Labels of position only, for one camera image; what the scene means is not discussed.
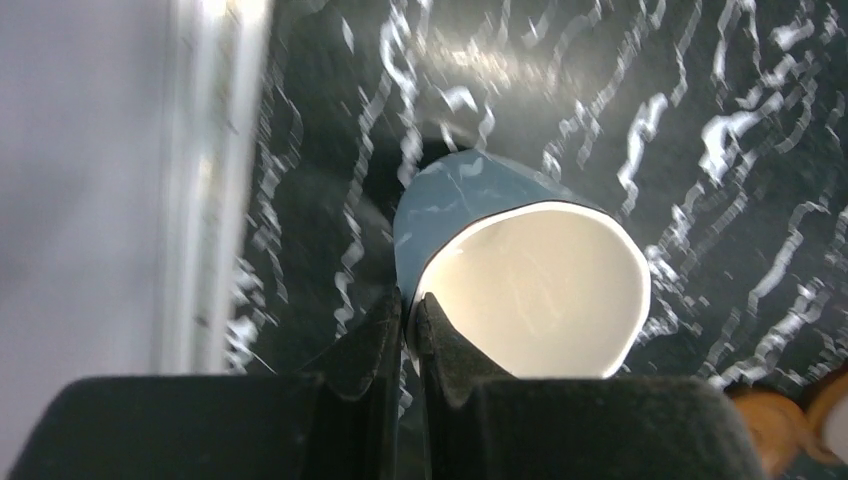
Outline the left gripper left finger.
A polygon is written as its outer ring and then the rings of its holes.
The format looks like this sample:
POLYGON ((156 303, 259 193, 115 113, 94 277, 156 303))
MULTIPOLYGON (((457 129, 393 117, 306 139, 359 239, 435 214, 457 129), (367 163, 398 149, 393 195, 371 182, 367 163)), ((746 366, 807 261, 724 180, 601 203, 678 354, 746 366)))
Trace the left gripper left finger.
POLYGON ((278 375, 90 377, 51 401, 13 479, 391 479, 402 299, 278 375))

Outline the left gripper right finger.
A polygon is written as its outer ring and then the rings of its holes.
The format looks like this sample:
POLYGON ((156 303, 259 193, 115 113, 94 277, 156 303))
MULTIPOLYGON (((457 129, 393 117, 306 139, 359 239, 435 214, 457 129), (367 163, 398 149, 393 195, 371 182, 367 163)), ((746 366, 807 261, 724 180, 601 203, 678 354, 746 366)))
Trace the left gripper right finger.
POLYGON ((434 479, 762 479, 728 398, 681 377, 520 380, 416 309, 434 479))

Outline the blue mug cream interior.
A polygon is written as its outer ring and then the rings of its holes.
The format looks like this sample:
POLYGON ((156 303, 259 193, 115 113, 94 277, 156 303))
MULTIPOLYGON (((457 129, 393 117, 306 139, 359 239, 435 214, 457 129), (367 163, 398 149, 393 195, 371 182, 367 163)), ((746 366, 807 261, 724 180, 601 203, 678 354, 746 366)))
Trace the blue mug cream interior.
POLYGON ((394 219, 410 324, 427 295, 519 378, 608 378, 651 303, 647 260, 608 213, 539 171, 478 150, 417 173, 394 219))

